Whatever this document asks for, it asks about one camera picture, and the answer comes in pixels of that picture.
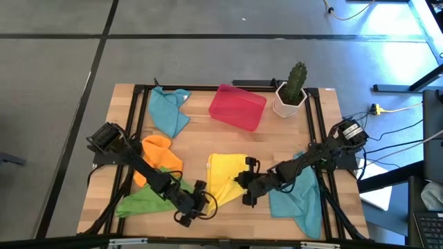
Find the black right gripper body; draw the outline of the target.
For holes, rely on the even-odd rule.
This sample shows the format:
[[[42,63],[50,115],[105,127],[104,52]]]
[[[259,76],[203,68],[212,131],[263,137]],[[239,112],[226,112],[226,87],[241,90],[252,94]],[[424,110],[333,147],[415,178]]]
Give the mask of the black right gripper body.
[[[246,157],[245,163],[248,165],[248,170],[239,173],[248,174],[248,188],[244,189],[246,193],[242,196],[242,203],[247,206],[255,206],[258,197],[264,196],[276,188],[276,174],[271,170],[260,173],[260,161],[256,158]]]

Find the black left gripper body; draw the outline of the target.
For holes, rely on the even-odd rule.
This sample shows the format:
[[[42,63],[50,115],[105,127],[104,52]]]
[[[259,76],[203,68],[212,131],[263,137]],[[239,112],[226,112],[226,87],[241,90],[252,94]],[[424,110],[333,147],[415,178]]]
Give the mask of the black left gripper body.
[[[180,183],[171,185],[172,191],[169,193],[169,201],[177,209],[176,213],[181,213],[180,218],[176,218],[174,215],[174,220],[177,223],[189,227],[195,218],[204,216],[202,210],[209,203],[206,198],[206,185],[207,183],[204,181],[197,181],[191,192],[182,189]]]

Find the yellow microfiber towel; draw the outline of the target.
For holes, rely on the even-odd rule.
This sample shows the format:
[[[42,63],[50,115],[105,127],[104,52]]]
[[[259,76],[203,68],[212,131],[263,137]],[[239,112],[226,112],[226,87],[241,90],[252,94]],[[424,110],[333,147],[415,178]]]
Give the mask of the yellow microfiber towel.
[[[207,192],[212,194],[217,201],[212,199],[207,207],[211,213],[216,206],[220,207],[246,193],[235,178],[239,173],[248,171],[246,154],[211,154],[206,164]]]

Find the green microfiber towel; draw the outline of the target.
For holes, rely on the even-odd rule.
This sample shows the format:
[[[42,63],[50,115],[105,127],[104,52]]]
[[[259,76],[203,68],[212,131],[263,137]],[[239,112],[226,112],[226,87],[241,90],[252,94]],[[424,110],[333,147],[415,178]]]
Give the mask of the green microfiber towel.
[[[115,215],[118,218],[176,210],[171,201],[164,201],[152,191],[140,173],[134,172],[133,181],[139,189],[117,205]]]

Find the pink plastic basket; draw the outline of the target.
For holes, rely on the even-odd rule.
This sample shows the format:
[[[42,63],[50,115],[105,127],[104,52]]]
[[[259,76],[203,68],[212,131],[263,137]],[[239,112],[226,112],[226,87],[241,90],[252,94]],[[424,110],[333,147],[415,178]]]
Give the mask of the pink plastic basket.
[[[210,104],[211,118],[254,132],[261,120],[266,98],[235,86],[221,84]]]

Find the blue microfiber towel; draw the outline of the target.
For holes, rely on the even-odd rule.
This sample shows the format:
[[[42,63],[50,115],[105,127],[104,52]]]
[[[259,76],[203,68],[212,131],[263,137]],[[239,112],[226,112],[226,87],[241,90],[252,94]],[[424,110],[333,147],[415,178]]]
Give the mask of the blue microfiber towel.
[[[185,89],[166,92],[162,86],[152,89],[148,111],[154,126],[162,133],[175,138],[189,123],[190,117],[180,111],[191,96]]]
[[[309,238],[321,237],[320,191],[316,174],[311,167],[302,170],[290,193],[271,190],[269,204],[272,218],[292,218]]]

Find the orange microfiber towel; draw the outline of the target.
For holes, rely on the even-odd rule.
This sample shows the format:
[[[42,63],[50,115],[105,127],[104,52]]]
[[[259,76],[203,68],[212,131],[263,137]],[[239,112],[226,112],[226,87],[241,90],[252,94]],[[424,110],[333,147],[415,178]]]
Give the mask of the orange microfiber towel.
[[[171,150],[172,141],[160,135],[150,135],[142,141],[143,160],[162,172],[172,172],[176,178],[181,178],[183,161]]]

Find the white sheet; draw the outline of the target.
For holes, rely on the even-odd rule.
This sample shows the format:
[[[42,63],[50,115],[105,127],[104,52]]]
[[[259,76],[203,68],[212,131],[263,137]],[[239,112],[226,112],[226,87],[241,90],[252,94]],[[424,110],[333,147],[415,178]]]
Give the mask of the white sheet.
[[[364,175],[361,178],[361,180],[365,180],[367,178],[379,174],[384,174],[386,172],[387,172],[386,169],[376,164],[368,163],[368,166],[366,167]],[[373,205],[379,208],[380,210],[388,211],[391,194],[392,194],[392,186],[389,186],[378,190],[373,190],[371,192],[364,192],[364,193],[360,192],[359,196],[362,201],[365,201],[366,203],[369,203],[370,205]]]

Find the black desk beam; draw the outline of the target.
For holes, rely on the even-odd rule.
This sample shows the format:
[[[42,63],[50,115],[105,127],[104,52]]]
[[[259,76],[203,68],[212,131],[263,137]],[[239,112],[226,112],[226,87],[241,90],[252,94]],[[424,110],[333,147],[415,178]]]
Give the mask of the black desk beam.
[[[363,179],[358,183],[359,192],[366,193],[405,183],[410,177],[415,177],[421,180],[425,179],[423,160]]]

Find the grey cloth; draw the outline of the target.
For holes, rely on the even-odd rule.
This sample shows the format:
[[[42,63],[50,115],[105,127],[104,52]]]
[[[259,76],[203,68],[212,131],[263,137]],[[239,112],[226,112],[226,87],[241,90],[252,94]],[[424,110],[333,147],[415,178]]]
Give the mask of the grey cloth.
[[[427,210],[443,212],[443,184],[428,183],[421,192],[421,198]]]

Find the black laptop keyboard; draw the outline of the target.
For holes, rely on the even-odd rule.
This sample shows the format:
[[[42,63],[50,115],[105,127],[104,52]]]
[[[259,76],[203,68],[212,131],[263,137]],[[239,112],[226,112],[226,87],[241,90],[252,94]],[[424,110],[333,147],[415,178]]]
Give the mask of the black laptop keyboard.
[[[413,216],[423,247],[443,249],[443,212],[415,212]]]

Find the black monitor panel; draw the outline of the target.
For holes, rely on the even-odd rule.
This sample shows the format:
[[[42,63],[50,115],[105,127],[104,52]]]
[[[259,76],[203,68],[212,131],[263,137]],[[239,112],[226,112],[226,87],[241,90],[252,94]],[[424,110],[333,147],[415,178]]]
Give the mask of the black monitor panel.
[[[443,184],[443,91],[423,92],[424,175],[433,182]]]

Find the grey floor object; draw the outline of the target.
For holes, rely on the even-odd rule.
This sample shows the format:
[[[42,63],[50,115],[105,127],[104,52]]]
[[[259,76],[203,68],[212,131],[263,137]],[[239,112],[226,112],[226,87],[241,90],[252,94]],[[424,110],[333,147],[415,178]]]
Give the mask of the grey floor object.
[[[3,163],[13,163],[16,165],[25,165],[26,160],[0,151],[0,165]]]

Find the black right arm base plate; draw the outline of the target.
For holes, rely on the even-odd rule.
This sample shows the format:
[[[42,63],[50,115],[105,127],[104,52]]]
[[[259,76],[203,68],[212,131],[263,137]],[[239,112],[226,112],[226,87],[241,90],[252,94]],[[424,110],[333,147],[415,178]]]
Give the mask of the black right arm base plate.
[[[307,161],[319,169],[356,169],[355,150],[350,145],[324,142],[309,148]]]

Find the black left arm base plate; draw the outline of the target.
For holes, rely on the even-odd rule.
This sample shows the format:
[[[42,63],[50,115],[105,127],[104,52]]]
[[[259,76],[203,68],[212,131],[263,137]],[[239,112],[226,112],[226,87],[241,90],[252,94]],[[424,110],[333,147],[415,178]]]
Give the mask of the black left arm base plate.
[[[111,146],[107,153],[102,154],[97,149],[93,149],[91,145],[87,146],[95,154],[93,163],[97,165],[126,165],[125,157],[118,155],[118,152],[121,152],[126,147],[127,145]]]

